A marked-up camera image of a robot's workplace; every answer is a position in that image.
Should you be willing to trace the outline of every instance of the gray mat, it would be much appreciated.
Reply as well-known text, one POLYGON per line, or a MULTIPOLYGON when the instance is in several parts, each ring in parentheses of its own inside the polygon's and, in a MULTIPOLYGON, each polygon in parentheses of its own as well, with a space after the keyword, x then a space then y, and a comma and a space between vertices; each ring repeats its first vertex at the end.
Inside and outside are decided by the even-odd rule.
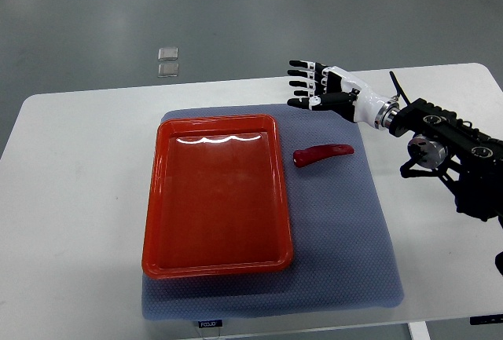
POLYGON ((175 280, 143 277, 149 320, 213 320, 312 311, 394 307, 403 290, 358 126, 334 112, 286 104, 198 108, 174 118, 269 114, 278 123, 294 260, 284 271, 175 280), (350 144, 353 155, 298 169, 292 153, 316 144, 350 144))

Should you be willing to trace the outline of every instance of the robotic hand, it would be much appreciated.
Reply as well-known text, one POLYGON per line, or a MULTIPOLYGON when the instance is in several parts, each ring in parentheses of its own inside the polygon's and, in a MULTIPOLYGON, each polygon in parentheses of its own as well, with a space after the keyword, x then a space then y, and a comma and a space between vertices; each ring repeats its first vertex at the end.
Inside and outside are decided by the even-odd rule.
MULTIPOLYGON (((400 168, 401 175, 438 177, 453 193, 457 212, 482 221, 498 216, 503 226, 503 141, 481 133, 455 112, 423 99, 410 103, 392 71, 397 94, 383 97, 341 68, 301 60, 292 60, 290 65, 305 70, 289 70, 289 75, 309 81, 290 81, 291 86, 306 90, 296 90, 297 98, 288 100, 288 105, 332 110, 348 121, 388 129, 396 137, 412 130, 414 136, 407 146, 410 160, 400 168), (402 110, 400 96, 407 104, 402 110), (415 165, 423 169, 412 169, 415 165), (459 174, 457 180, 449 170, 459 174)), ((503 274, 503 253, 496 257, 496 266, 503 274)))

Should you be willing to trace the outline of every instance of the concrete floor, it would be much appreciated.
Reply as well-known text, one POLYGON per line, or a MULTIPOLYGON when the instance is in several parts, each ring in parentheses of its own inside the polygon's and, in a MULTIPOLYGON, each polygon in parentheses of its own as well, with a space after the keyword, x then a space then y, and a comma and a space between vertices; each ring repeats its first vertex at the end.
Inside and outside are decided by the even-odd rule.
MULTIPOLYGON (((502 24, 503 0, 0 0, 0 152, 33 94, 282 76, 291 59, 477 62, 503 87, 502 24), (179 48, 178 77, 157 78, 161 46, 179 48)), ((503 335, 468 319, 428 327, 433 340, 503 335)), ((398 325, 269 338, 409 336, 398 325)))

